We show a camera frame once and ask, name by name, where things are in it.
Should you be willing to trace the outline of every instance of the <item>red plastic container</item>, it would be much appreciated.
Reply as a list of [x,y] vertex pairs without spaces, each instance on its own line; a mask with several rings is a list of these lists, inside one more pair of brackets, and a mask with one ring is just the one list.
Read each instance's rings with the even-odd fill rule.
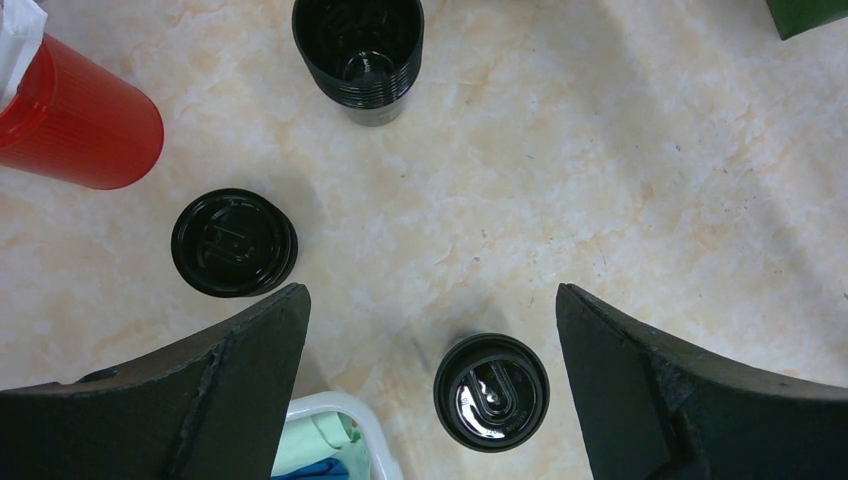
[[151,168],[162,117],[141,91],[50,35],[0,113],[0,164],[112,189]]

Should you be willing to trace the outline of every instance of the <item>green object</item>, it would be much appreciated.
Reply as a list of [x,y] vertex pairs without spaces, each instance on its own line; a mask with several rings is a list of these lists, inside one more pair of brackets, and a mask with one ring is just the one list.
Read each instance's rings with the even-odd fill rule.
[[324,412],[286,422],[271,476],[285,475],[328,457],[335,457],[351,480],[369,478],[371,462],[362,434],[347,415]]
[[848,0],[767,0],[782,40],[848,16]]

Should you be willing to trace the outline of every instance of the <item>white paper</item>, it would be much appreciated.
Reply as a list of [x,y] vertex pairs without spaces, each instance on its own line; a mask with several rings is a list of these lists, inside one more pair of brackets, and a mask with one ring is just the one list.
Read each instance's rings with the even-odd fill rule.
[[24,73],[41,46],[47,13],[33,0],[3,1],[0,31],[0,112],[12,102]]

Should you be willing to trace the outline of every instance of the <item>white basket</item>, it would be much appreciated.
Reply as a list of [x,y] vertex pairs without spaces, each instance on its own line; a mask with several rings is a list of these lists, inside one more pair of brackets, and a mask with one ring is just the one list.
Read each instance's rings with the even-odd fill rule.
[[403,480],[400,465],[392,457],[377,416],[358,398],[341,392],[321,392],[289,402],[286,422],[323,412],[338,412],[352,418],[362,432],[365,449],[371,457],[372,477],[378,480]]

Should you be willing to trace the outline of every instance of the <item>round black container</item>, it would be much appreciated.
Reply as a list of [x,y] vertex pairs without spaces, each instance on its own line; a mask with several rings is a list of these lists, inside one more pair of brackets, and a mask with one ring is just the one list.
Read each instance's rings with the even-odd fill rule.
[[270,292],[288,277],[297,259],[297,235],[271,202],[227,188],[183,210],[171,255],[195,289],[214,297],[249,297]]
[[480,452],[524,443],[545,418],[550,387],[536,354],[495,333],[454,346],[439,365],[433,396],[442,426],[454,440]]
[[381,125],[400,114],[421,69],[420,0],[297,0],[292,30],[315,83],[354,121]]

